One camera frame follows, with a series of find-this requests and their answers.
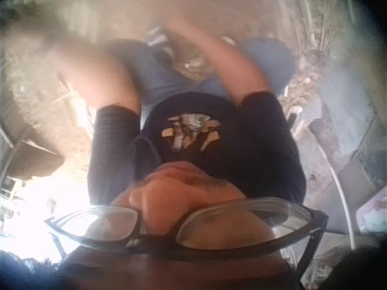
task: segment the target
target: black sleeve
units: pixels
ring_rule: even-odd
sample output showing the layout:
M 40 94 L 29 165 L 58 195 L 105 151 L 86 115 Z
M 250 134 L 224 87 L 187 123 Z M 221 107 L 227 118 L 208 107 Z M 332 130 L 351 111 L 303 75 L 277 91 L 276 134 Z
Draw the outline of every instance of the black sleeve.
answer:
M 281 104 L 269 92 L 248 96 L 239 107 L 244 133 L 259 150 L 259 191 L 302 203 L 306 180 L 297 145 L 291 136 Z
M 129 145 L 139 132 L 140 117 L 129 109 L 108 106 L 97 112 L 88 173 L 92 204 L 109 204 L 120 193 L 116 173 L 130 164 Z

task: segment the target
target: black t-shirt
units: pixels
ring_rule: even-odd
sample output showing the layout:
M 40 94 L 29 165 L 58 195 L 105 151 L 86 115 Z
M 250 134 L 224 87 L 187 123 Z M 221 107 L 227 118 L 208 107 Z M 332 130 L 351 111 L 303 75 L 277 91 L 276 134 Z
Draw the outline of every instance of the black t-shirt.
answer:
M 216 120 L 218 140 L 203 150 L 208 136 L 203 133 L 186 149 L 173 150 L 173 138 L 162 134 L 172 127 L 171 117 L 181 114 Z M 88 176 L 91 202 L 110 204 L 159 165 L 181 160 L 231 182 L 248 198 L 304 200 L 298 150 L 274 95 L 251 94 L 236 107 L 214 95 L 189 92 L 157 105 L 142 130 L 140 118 L 128 109 L 108 106 L 98 111 Z

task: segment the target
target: blue jeans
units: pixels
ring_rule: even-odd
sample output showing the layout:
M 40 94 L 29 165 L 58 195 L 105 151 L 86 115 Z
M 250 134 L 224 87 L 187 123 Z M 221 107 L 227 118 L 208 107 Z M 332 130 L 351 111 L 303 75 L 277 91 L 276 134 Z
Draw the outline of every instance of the blue jeans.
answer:
M 275 95 L 284 91 L 296 71 L 295 58 L 284 43 L 271 38 L 253 38 L 238 45 L 237 49 L 259 65 Z M 108 45 L 108 51 L 121 61 L 136 85 L 141 97 L 141 124 L 157 104 L 184 92 L 203 92 L 232 102 L 217 76 L 195 83 L 174 70 L 163 51 L 143 42 L 115 40 Z

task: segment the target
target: eyeglasses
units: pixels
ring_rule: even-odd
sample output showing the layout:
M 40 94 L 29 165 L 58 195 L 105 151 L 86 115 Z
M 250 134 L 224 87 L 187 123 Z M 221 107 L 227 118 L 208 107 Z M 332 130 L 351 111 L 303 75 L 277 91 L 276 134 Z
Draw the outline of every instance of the eyeglasses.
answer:
M 256 198 L 196 209 L 164 236 L 143 233 L 141 220 L 134 208 L 93 206 L 45 222 L 56 236 L 64 235 L 95 250 L 190 262 L 264 256 L 309 236 L 296 269 L 301 278 L 318 248 L 328 216 L 283 199 Z M 240 242 L 225 246 L 217 236 L 209 239 L 214 227 L 225 228 L 226 240 Z M 262 229 L 271 229 L 269 238 L 259 238 Z

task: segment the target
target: jeans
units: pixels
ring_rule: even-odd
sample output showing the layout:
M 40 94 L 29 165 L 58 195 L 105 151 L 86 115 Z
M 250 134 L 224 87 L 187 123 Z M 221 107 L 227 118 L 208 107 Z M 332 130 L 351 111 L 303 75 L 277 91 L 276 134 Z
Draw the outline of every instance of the jeans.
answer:
M 184 92 L 203 92 L 232 102 L 231 95 L 217 76 L 201 83 L 174 70 L 167 54 L 136 40 L 114 40 L 107 46 L 124 65 L 141 97 L 141 124 L 153 108 L 165 99 Z M 296 71 L 291 51 L 279 40 L 253 38 L 237 45 L 266 75 L 272 92 L 281 94 Z

